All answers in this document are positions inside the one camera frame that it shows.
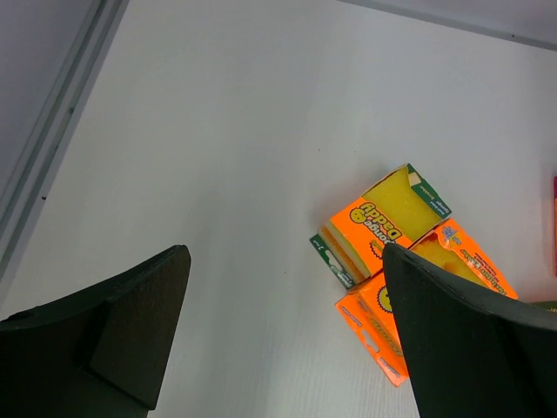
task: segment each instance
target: sponge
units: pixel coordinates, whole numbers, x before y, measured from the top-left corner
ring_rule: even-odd
[[[417,244],[412,251],[435,266],[447,270],[449,273],[456,274],[477,285],[487,287],[454,251],[443,248],[437,239],[437,235],[434,233]]]
[[[421,182],[417,172],[408,174],[408,165],[363,195],[400,228],[411,241],[427,233],[441,217],[411,188]]]
[[[416,190],[425,191],[427,199],[434,199],[433,195],[436,195],[410,165],[404,165],[332,217],[319,232],[321,239],[332,249],[355,282],[360,283],[372,277],[382,268],[381,256],[385,241],[379,239],[377,233],[370,232],[369,226],[363,225],[364,219],[377,222],[379,234],[386,233],[384,226],[394,226],[402,234],[394,240],[406,247],[441,221],[441,216]],[[366,205],[371,207],[369,212],[361,209]],[[357,211],[360,211],[358,221],[352,217]]]

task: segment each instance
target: white tabletop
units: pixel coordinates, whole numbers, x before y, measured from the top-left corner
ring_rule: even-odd
[[[523,300],[557,298],[557,55],[333,0],[131,0],[2,316],[173,244],[169,417],[416,416],[308,239],[412,162]]]

